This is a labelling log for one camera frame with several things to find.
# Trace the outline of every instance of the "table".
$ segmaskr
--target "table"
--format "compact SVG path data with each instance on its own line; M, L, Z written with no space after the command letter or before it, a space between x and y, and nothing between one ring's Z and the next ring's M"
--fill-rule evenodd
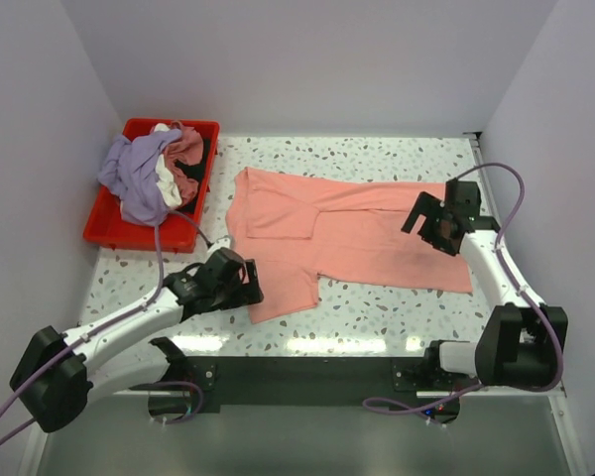
M348 181L446 181L475 165L467 139L221 136L201 227L227 233L234 177L245 167ZM470 179L480 180L474 173ZM489 210L483 197L482 211ZM204 260L165 253L166 274ZM85 309L90 323L144 295L157 282L151 252L101 249ZM472 294L341 283L322 277L315 309L252 324L245 308L198 315L155 335L186 353L225 356L419 356L432 340L476 341L490 308L472 277Z

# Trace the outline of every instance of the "pink shirt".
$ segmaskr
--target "pink shirt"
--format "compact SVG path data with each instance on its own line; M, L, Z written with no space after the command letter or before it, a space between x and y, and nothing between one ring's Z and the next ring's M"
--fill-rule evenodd
M317 276L372 285L472 291L460 257L401 231L421 191L444 183L350 183L247 168L227 212L235 251L256 260L261 322L317 305Z

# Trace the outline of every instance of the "pink garment in bin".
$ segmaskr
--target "pink garment in bin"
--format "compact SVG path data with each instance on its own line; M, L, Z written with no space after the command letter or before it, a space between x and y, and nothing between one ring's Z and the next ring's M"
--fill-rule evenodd
M263 302L252 322L317 306L317 277L469 293L467 264L401 227L421 191L444 183L350 183L247 168L227 212L235 251L256 260Z

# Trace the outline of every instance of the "gray floor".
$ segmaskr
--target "gray floor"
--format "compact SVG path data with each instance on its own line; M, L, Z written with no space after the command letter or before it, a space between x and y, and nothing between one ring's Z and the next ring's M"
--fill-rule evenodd
M149 423L145 396L115 396L52 434L39 474L566 475L547 398L470 397L443 430L358 409L224 408Z

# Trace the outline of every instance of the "white cloth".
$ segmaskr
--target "white cloth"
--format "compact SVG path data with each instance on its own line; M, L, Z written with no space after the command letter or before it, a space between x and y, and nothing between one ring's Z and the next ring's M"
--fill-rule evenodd
M157 131L169 131L170 128L165 124L157 124L154 132ZM180 198L179 188L175 183L175 176L166 167L166 158L163 154L159 155L157 159L157 167L155 168L159 180L157 181L157 187L161 191L163 201L166 203L166 207L170 210L179 208L182 205L182 199Z

